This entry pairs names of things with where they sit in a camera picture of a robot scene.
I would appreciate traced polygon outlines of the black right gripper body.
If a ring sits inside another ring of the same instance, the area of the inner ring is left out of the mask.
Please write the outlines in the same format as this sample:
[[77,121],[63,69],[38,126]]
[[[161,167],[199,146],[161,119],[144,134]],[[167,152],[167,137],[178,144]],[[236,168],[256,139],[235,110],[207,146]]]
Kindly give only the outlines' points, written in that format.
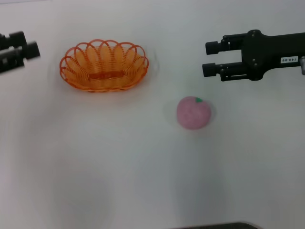
[[301,67],[305,73],[305,34],[267,36],[251,30],[243,40],[242,63],[248,69],[249,80],[258,81],[276,68]]

